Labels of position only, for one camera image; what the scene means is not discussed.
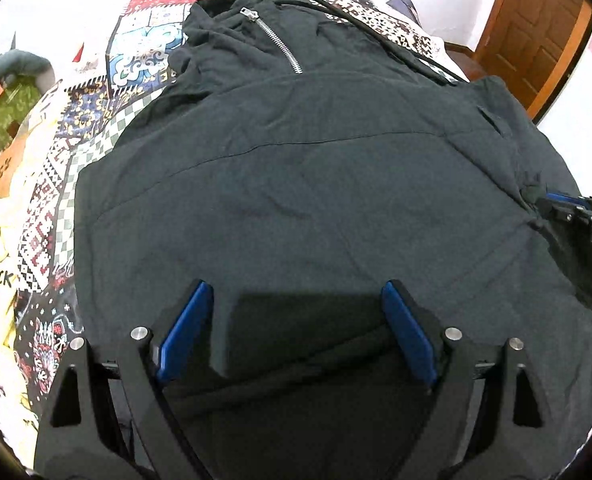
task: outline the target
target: patterned bedspread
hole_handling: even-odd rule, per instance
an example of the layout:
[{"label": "patterned bedspread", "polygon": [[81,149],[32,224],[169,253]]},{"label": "patterned bedspread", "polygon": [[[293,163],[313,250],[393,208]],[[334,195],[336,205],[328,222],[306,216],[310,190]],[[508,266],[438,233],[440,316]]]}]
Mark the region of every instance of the patterned bedspread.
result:
[{"label": "patterned bedspread", "polygon": [[[63,352],[84,331],[74,263],[77,176],[106,155],[138,112],[174,79],[167,56],[183,43],[182,22],[194,1],[130,0],[104,55],[87,62],[77,80],[61,81],[50,91],[66,92],[67,99],[23,225],[15,307],[16,362],[38,416]],[[380,12],[371,0],[328,1],[397,44],[449,63],[441,40],[409,20]],[[32,114],[57,106],[50,95]]]}]

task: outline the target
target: yellow cloth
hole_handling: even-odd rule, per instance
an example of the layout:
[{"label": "yellow cloth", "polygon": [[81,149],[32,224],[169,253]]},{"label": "yellow cloth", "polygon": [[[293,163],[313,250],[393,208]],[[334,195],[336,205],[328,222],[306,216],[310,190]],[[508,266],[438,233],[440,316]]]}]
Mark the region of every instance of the yellow cloth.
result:
[{"label": "yellow cloth", "polygon": [[13,174],[9,196],[0,198],[0,428],[18,459],[33,467],[37,422],[29,410],[26,378],[17,366],[14,306],[18,291],[17,248],[26,211],[42,162],[58,129],[66,94],[58,84],[25,119],[29,131],[22,162]]}]

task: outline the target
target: wooden door frame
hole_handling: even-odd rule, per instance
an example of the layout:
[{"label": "wooden door frame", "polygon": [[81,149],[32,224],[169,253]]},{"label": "wooden door frame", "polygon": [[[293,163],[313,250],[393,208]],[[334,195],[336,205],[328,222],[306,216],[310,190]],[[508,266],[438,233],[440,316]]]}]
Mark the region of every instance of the wooden door frame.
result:
[{"label": "wooden door frame", "polygon": [[[489,39],[491,38],[498,14],[505,0],[494,0],[492,10],[489,12],[489,18],[483,30],[483,34],[480,36],[476,50],[474,51],[471,58],[480,63],[485,56],[487,46],[489,45]],[[553,98],[560,92],[563,87],[564,79],[569,76],[580,57],[580,51],[585,48],[586,40],[589,37],[589,29],[592,28],[592,8],[586,0],[583,0],[578,18],[572,29],[572,33],[565,44],[562,54],[550,76],[545,81],[538,94],[532,101],[532,104],[527,108],[527,114],[531,119],[541,116],[545,111],[546,107],[553,102]]]}]

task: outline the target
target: metal zipper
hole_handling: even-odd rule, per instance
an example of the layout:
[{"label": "metal zipper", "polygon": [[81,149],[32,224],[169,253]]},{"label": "metal zipper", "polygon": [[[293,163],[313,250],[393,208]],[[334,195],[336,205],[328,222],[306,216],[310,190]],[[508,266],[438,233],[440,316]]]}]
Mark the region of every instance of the metal zipper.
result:
[{"label": "metal zipper", "polygon": [[242,9],[240,9],[240,14],[246,16],[250,22],[257,23],[258,26],[265,32],[265,34],[267,34],[267,36],[269,36],[269,38],[282,51],[282,53],[285,55],[285,57],[289,61],[292,69],[294,69],[294,72],[296,74],[302,74],[302,69],[300,67],[300,64],[298,63],[298,60],[294,57],[294,55],[288,49],[287,45],[282,43],[281,38],[279,38],[278,35],[273,30],[271,30],[269,25],[267,25],[265,22],[263,22],[263,20],[258,16],[258,13],[255,10],[250,10],[250,9],[247,9],[246,7],[243,7]]}]

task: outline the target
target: bed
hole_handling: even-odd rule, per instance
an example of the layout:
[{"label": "bed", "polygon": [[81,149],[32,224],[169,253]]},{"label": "bed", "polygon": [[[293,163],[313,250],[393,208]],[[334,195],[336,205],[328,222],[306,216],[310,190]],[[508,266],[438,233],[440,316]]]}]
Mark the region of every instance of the bed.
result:
[{"label": "bed", "polygon": [[[26,466],[32,466],[60,359],[84,333],[74,262],[78,174],[110,152],[133,118],[173,82],[167,56],[183,43],[181,25],[195,1],[128,1],[106,49],[82,51],[27,116],[13,153],[0,156],[0,179],[9,181],[0,189],[0,272],[14,275],[6,290],[7,274],[0,274],[0,362],[6,370],[0,374],[0,429]],[[379,9],[372,0],[328,1],[464,78],[443,41],[396,10]]]}]

